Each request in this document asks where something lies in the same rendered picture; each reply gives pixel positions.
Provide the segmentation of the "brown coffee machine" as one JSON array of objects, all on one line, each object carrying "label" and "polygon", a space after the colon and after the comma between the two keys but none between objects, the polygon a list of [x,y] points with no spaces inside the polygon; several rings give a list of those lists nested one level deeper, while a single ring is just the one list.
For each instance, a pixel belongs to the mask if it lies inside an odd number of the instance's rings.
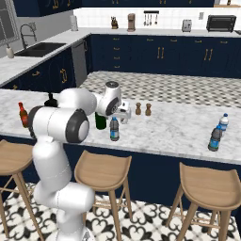
[{"label": "brown coffee machine", "polygon": [[130,13],[127,16],[127,20],[128,20],[127,31],[128,32],[134,32],[136,30],[136,27],[135,27],[136,15],[134,13]]}]

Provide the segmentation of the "white paper towel roll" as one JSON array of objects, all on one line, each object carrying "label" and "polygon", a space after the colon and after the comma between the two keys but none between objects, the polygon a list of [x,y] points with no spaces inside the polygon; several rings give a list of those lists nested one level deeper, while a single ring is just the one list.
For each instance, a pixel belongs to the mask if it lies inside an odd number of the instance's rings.
[{"label": "white paper towel roll", "polygon": [[78,31],[78,24],[77,24],[77,18],[75,15],[70,16],[71,21],[71,29],[72,31]]}]

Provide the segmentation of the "clear plastic bottle blue label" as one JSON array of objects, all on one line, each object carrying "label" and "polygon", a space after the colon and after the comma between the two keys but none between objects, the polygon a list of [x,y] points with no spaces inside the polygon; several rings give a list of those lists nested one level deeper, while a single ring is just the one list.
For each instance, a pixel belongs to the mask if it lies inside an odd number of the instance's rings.
[{"label": "clear plastic bottle blue label", "polygon": [[229,124],[228,114],[224,113],[219,120],[219,125],[221,126],[222,134],[225,134],[228,124]]}]

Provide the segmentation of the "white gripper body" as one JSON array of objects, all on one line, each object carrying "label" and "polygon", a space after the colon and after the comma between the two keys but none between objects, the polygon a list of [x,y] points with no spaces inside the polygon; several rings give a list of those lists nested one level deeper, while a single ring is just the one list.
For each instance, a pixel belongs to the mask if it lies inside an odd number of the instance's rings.
[{"label": "white gripper body", "polygon": [[131,119],[131,110],[118,108],[117,111],[113,114],[113,117],[120,119],[122,124],[126,124]]}]

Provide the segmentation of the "dark blue sink cupboards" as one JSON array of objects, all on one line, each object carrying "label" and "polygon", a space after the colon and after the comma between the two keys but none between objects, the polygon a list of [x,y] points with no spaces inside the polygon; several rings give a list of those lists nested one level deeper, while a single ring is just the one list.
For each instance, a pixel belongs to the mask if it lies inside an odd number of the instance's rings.
[{"label": "dark blue sink cupboards", "polygon": [[72,49],[68,48],[4,84],[2,88],[59,93],[65,88],[75,86]]}]

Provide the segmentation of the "grey dishwasher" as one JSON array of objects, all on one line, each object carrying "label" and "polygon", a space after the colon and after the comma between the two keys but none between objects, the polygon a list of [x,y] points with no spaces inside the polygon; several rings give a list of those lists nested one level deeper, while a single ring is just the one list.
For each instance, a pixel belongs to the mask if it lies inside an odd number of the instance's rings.
[{"label": "grey dishwasher", "polygon": [[80,40],[72,46],[72,61],[76,86],[79,88],[87,79],[84,42]]}]

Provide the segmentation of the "black sink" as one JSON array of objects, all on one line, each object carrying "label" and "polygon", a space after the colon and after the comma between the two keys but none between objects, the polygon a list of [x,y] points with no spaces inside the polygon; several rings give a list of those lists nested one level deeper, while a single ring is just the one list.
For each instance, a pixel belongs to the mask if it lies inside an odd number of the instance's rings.
[{"label": "black sink", "polygon": [[40,42],[27,49],[23,49],[20,52],[15,53],[15,56],[32,56],[32,57],[43,57],[46,56],[56,49],[64,46],[64,43],[57,42]]}]

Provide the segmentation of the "rail with hanging tools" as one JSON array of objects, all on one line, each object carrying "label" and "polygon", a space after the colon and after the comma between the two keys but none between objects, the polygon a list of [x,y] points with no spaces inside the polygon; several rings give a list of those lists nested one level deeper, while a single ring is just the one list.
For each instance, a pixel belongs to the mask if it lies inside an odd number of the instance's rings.
[{"label": "rail with hanging tools", "polygon": [[158,22],[158,10],[145,10],[144,11],[144,25],[145,26],[152,26],[157,25]]}]

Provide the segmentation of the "wooden bar stool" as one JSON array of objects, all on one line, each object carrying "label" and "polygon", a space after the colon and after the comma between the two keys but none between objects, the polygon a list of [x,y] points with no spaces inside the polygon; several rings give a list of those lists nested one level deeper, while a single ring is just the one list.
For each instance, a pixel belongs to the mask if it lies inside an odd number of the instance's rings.
[{"label": "wooden bar stool", "polygon": [[39,224],[30,205],[32,190],[26,188],[24,177],[22,175],[22,172],[32,162],[32,149],[33,147],[31,145],[10,143],[4,139],[0,141],[0,177],[9,176],[7,183],[4,186],[0,186],[0,218],[3,222],[6,237],[8,237],[8,226],[5,217],[2,193],[14,192],[20,194],[39,234],[40,240],[44,241]]},{"label": "wooden bar stool", "polygon": [[[241,181],[237,171],[197,168],[181,163],[180,185],[166,226],[175,216],[177,206],[183,209],[182,196],[186,196],[190,206],[186,216],[184,213],[180,214],[182,229],[177,241],[185,238],[185,233],[191,224],[207,227],[208,233],[211,233],[213,228],[217,228],[218,241],[226,241],[231,212],[241,205]],[[201,223],[200,218],[194,218],[199,207],[212,211],[209,223],[206,223],[206,219]]]},{"label": "wooden bar stool", "polygon": [[117,157],[83,151],[74,169],[75,180],[88,185],[94,191],[107,192],[109,201],[94,200],[93,210],[97,207],[112,211],[117,240],[121,241],[119,209],[127,207],[132,217],[128,172],[132,157]]}]

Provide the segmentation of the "dark blue wall cupboards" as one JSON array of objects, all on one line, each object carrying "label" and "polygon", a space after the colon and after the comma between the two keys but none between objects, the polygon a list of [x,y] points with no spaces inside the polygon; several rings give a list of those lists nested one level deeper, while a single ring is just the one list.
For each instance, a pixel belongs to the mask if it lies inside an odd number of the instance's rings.
[{"label": "dark blue wall cupboards", "polygon": [[215,0],[13,0],[18,17],[42,17],[76,8],[212,8]]}]

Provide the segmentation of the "dark plastic bottle blue label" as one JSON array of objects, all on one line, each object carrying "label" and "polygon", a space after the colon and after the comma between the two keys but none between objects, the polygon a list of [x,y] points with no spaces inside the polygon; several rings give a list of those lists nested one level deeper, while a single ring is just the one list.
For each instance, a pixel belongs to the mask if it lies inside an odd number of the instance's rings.
[{"label": "dark plastic bottle blue label", "polygon": [[110,122],[110,139],[112,141],[118,141],[119,138],[119,122],[115,117],[113,117]]},{"label": "dark plastic bottle blue label", "polygon": [[216,152],[219,147],[219,141],[221,140],[222,137],[222,130],[221,126],[218,125],[212,132],[210,141],[208,144],[208,149],[212,152]]}]

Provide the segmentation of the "red sauce bottle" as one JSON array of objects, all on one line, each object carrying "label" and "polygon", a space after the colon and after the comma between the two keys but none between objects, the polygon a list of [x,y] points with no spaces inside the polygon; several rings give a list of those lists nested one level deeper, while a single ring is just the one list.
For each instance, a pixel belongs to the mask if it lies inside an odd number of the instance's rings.
[{"label": "red sauce bottle", "polygon": [[20,107],[20,118],[23,124],[24,128],[28,127],[28,114],[26,112],[26,110],[24,109],[24,106],[22,103],[19,103],[19,107]]}]

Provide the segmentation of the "dark blue island base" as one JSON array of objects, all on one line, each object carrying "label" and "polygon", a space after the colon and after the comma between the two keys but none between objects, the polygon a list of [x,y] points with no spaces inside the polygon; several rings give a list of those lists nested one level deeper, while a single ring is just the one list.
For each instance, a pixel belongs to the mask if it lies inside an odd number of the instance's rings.
[{"label": "dark blue island base", "polygon": [[178,158],[157,154],[135,153],[113,149],[96,148],[75,144],[64,144],[71,169],[83,150],[90,153],[110,154],[120,157],[132,156],[128,173],[130,197],[132,201],[145,201],[171,206],[180,184],[179,163],[192,167],[205,167],[220,170],[236,169],[241,180],[241,166],[221,164],[204,160]]}]

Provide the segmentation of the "wooden wall shelf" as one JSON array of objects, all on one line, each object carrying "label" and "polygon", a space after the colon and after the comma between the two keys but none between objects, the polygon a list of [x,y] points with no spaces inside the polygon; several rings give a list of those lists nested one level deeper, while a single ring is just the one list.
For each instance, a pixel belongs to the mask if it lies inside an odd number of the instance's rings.
[{"label": "wooden wall shelf", "polygon": [[215,0],[214,8],[241,8],[241,0]]}]

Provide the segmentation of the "black toaster oven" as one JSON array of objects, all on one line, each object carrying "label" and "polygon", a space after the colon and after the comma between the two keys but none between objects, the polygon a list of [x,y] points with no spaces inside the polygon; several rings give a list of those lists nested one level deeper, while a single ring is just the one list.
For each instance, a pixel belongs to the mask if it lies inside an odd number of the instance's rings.
[{"label": "black toaster oven", "polygon": [[233,32],[235,21],[234,15],[209,15],[206,29],[208,32]]}]

